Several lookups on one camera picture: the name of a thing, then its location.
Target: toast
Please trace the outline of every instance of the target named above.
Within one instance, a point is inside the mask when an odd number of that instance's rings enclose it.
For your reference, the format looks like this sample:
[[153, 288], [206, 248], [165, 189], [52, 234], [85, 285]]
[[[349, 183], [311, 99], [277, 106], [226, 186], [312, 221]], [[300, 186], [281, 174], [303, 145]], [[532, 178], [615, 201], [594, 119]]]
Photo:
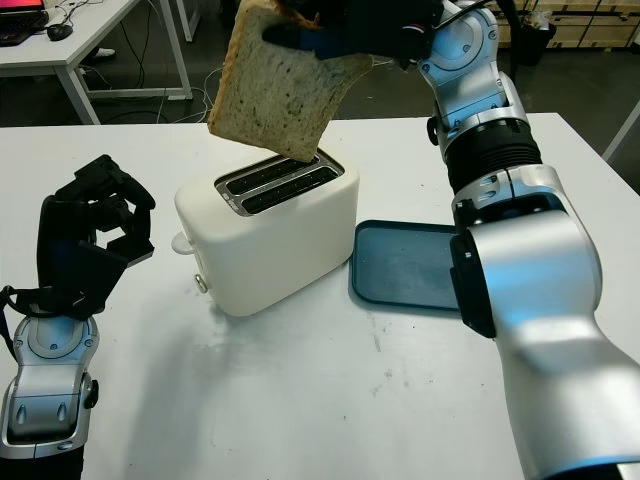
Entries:
[[363, 54], [318, 60], [262, 40], [267, 27], [284, 21], [319, 28], [276, 0], [241, 2], [209, 131], [311, 161], [343, 97], [373, 60]]

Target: plastic tray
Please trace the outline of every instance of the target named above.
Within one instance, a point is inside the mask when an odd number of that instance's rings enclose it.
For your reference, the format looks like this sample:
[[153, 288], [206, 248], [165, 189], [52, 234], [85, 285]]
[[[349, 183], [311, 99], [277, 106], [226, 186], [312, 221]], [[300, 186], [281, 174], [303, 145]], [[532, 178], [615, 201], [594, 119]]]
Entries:
[[356, 227], [351, 282], [364, 300], [458, 310], [449, 241], [455, 227], [368, 220]]

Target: cable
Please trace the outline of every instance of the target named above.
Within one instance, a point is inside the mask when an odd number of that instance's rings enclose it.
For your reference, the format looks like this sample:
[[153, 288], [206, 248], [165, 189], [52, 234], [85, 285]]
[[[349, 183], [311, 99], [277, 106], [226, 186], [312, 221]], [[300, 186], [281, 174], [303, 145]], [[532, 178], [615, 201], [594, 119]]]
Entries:
[[209, 75], [207, 75], [207, 77], [204, 79], [204, 84], [202, 86], [202, 89], [204, 90], [206, 96], [207, 96], [207, 100], [209, 100], [209, 104], [211, 106], [213, 106], [213, 101], [211, 100], [211, 97], [209, 96], [209, 92], [207, 91], [207, 82], [209, 81], [209, 79], [211, 78], [211, 76], [216, 73], [219, 72], [220, 70], [222, 70], [224, 68], [224, 66], [216, 68], [215, 70], [212, 70], [211, 73], [209, 73]]
[[390, 63], [393, 63], [393, 62], [395, 62], [395, 60], [387, 60], [385, 62], [376, 60], [376, 61], [373, 62], [373, 66], [374, 67], [381, 67], [382, 65], [389, 65]]
[[[163, 23], [162, 23], [162, 17], [160, 16], [160, 12], [158, 12], [158, 9], [156, 8], [156, 6], [153, 4], [153, 2], [151, 0], [147, 0], [147, 3], [149, 4], [149, 6], [151, 8], [153, 8], [153, 11], [156, 12], [156, 17], [158, 18], [158, 23], [160, 24], [160, 27], [162, 27]], [[164, 56], [164, 90], [162, 92], [162, 101], [160, 102], [160, 108], [158, 108], [158, 116], [156, 117], [156, 123], [160, 122], [160, 117], [164, 117], [162, 115], [162, 107], [164, 106], [164, 100], [165, 97], [167, 96], [167, 81], [169, 80], [169, 63], [168, 63], [168, 55], [167, 55], [167, 43], [169, 42], [169, 38], [167, 37], [165, 39], [165, 41], [162, 44], [162, 54]]]
[[138, 80], [140, 81], [140, 85], [137, 86], [136, 88], [144, 88], [144, 77], [145, 77], [145, 71], [144, 68], [142, 68], [142, 65], [144, 64], [144, 56], [147, 54], [147, 47], [149, 46], [149, 26], [150, 26], [150, 22], [151, 21], [151, 5], [149, 5], [149, 9], [147, 10], [147, 37], [144, 39], [144, 47], [142, 48], [142, 55], [140, 56], [140, 70], [138, 71]]
[[64, 18], [62, 19], [62, 21], [60, 22], [60, 25], [64, 25], [65, 23], [69, 22], [71, 24], [71, 26], [75, 26], [73, 23], [73, 20], [71, 20], [71, 16], [74, 14], [74, 12], [84, 6], [84, 5], [97, 5], [100, 3], [104, 3], [104, 0], [98, 0], [98, 1], [94, 1], [92, 2], [91, 0], [83, 0], [81, 2], [75, 3], [75, 4], [70, 4], [71, 5], [71, 9], [69, 10], [69, 12], [67, 12], [65, 10], [64, 7], [62, 7], [62, 4], [66, 3], [66, 2], [61, 2], [60, 4], [56, 5], [55, 8], [59, 8], [60, 10], [62, 10], [64, 12]]
[[135, 88], [139, 88], [138, 87], [138, 83], [140, 82], [140, 75], [142, 74], [142, 78], [144, 78], [144, 67], [142, 66], [142, 60], [140, 60], [140, 58], [138, 58], [138, 54], [136, 53], [135, 49], [133, 48], [133, 45], [131, 45], [131, 41], [129, 40], [129, 35], [127, 35], [127, 29], [124, 28], [124, 23], [120, 22], [120, 28], [122, 29], [122, 33], [124, 33], [124, 39], [127, 42], [127, 45], [129, 46], [129, 50], [131, 50], [131, 53], [133, 53], [133, 56], [135, 57], [136, 61], [138, 62], [138, 80], [136, 80], [136, 86]]
[[35, 318], [53, 318], [60, 315], [59, 313], [48, 313], [48, 312], [34, 312], [33, 310], [29, 310], [26, 308], [19, 307], [13, 300], [11, 300], [12, 295], [18, 295], [22, 292], [26, 292], [26, 290], [16, 290], [15, 288], [7, 285], [2, 289], [2, 300], [7, 303], [11, 308], [13, 308], [16, 312], [21, 313], [27, 317], [35, 317]]
[[192, 88], [192, 90], [196, 90], [203, 94], [202, 104], [204, 105], [204, 110], [202, 112], [192, 113], [191, 115], [187, 115], [186, 117], [180, 118], [171, 123], [180, 123], [184, 120], [189, 120], [190, 118], [197, 117], [197, 116], [200, 116], [200, 118], [193, 123], [201, 123], [207, 118], [207, 114], [213, 108], [213, 100], [211, 100], [211, 97], [209, 96], [209, 92], [207, 91], [207, 82], [213, 76], [214, 73], [219, 72], [223, 68], [224, 67], [218, 67], [215, 70], [212, 70], [211, 72], [209, 72], [209, 74], [204, 79], [204, 84], [202, 86], [203, 88], [195, 88], [195, 87]]
[[188, 120], [190, 118], [197, 117], [198, 115], [201, 115], [201, 117], [199, 120], [197, 120], [194, 123], [200, 123], [206, 118], [207, 113], [209, 112], [209, 109], [210, 109], [210, 105], [207, 103], [207, 97], [208, 97], [207, 92], [205, 90], [202, 90], [201, 88], [196, 88], [196, 87], [192, 87], [191, 90], [195, 90], [197, 92], [202, 93], [202, 105], [204, 106], [204, 110], [202, 112], [192, 113], [191, 115], [187, 115], [186, 117], [180, 118], [171, 123], [180, 123], [183, 120]]
[[461, 17], [464, 17], [470, 11], [475, 10], [477, 8], [480, 8], [483, 5], [486, 5], [487, 3], [491, 2], [491, 1], [493, 1], [493, 0], [479, 0], [476, 3], [472, 3], [468, 7], [463, 8], [459, 12], [454, 13], [449, 18], [447, 18], [447, 19], [443, 20], [442, 22], [440, 22], [440, 24], [435, 28], [435, 30], [438, 31], [438, 30], [441, 30], [441, 29], [443, 29], [445, 27], [448, 27], [449, 25], [451, 25], [456, 20], [459, 20]]
[[[156, 112], [155, 110], [133, 110], [131, 112], [119, 113], [118, 115], [115, 115], [115, 116], [109, 118], [108, 120], [105, 120], [104, 122], [102, 122], [102, 124], [106, 125], [108, 123], [113, 122], [114, 120], [117, 120], [118, 118], [122, 118], [122, 117], [125, 117], [127, 115], [136, 115], [136, 114], [157, 115], [158, 113], [159, 112]], [[160, 114], [160, 116], [156, 118], [156, 123], [158, 123], [157, 122], [158, 118], [162, 118], [165, 121], [165, 123], [169, 123], [169, 119], [166, 116], [162, 115], [162, 114]]]
[[509, 76], [515, 84], [516, 74], [518, 73], [518, 64], [520, 63], [520, 48], [522, 41], [522, 27], [520, 25], [520, 19], [518, 18], [518, 9], [514, 0], [497, 0], [500, 10], [504, 13], [504, 16], [509, 22], [509, 29], [511, 30], [511, 58], [510, 58], [510, 71]]
[[95, 73], [96, 75], [98, 75], [98, 77], [100, 78], [100, 80], [102, 80], [102, 82], [103, 82], [107, 87], [109, 87], [109, 90], [113, 90], [113, 85], [111, 85], [111, 84], [107, 81], [107, 79], [106, 79], [106, 78], [104, 78], [104, 77], [102, 76], [102, 74], [100, 73], [100, 71], [99, 71], [97, 68], [93, 68], [93, 67], [90, 67], [89, 65], [82, 65], [82, 64], [81, 64], [81, 65], [79, 65], [79, 67], [80, 67], [81, 69], [84, 69], [84, 70], [89, 70], [90, 72], [93, 72], [93, 73]]

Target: desk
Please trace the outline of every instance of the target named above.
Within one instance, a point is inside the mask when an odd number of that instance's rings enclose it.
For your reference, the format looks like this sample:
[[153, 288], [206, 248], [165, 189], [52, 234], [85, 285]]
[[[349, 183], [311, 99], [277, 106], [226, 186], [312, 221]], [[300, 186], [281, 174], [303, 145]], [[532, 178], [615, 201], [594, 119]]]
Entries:
[[[530, 119], [600, 251], [600, 325], [640, 360], [640, 198], [558, 115]], [[360, 170], [359, 221], [451, 223], [453, 195], [425, 126], [329, 125], [323, 148]], [[354, 303], [346, 265], [249, 318], [226, 316], [198, 292], [193, 259], [170, 247], [181, 228], [173, 195], [254, 149], [204, 124], [2, 129], [0, 145], [10, 153], [2, 285], [36, 285], [40, 204], [98, 155], [111, 154], [158, 203], [154, 257], [125, 272], [96, 317], [90, 371], [102, 388], [84, 478], [522, 478], [497, 349], [459, 319]], [[15, 328], [18, 317], [9, 320]], [[0, 349], [1, 388], [15, 372]]]
[[[100, 120], [91, 106], [91, 99], [109, 97], [168, 96], [171, 100], [192, 98], [187, 69], [180, 51], [169, 0], [159, 0], [162, 16], [171, 43], [171, 50], [180, 75], [180, 88], [145, 88], [90, 91], [79, 73], [78, 65], [84, 57], [131, 11], [141, 0], [104, 0], [80, 7], [72, 17], [73, 33], [60, 42], [52, 42], [47, 35], [33, 35], [16, 47], [0, 48], [0, 77], [57, 75], [73, 108], [84, 124], [99, 125]], [[49, 22], [61, 21], [58, 9]]]
[[635, 125], [635, 123], [638, 121], [639, 118], [640, 118], [640, 100], [638, 101], [638, 103], [636, 103], [636, 106], [633, 108], [633, 110], [631, 111], [627, 119], [624, 121], [624, 123], [622, 124], [622, 127], [620, 127], [620, 130], [618, 130], [618, 133], [616, 133], [616, 136], [613, 137], [613, 140], [611, 140], [611, 143], [602, 154], [602, 158], [604, 158], [604, 160], [607, 163], [611, 163], [613, 160], [615, 160], [616, 152], [627, 140], [627, 136], [629, 135], [629, 132], [631, 131], [631, 129], [633, 128], [633, 126]]
[[184, 0], [176, 0], [176, 6], [178, 7], [178, 15], [180, 16], [180, 23], [182, 23], [182, 30], [184, 32], [184, 39], [187, 42], [193, 42], [193, 36], [196, 34], [198, 23], [200, 23], [200, 6], [197, 2], [193, 6], [193, 12], [191, 17], [187, 15], [187, 8], [184, 4]]

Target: white toaster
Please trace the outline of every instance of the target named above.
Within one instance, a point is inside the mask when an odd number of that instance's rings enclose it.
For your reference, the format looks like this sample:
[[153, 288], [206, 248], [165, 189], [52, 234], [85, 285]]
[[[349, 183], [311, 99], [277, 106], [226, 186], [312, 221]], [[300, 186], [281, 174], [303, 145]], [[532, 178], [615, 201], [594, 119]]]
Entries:
[[256, 313], [345, 262], [353, 250], [359, 175], [318, 151], [311, 163], [273, 156], [178, 190], [184, 235], [201, 290], [227, 314]]

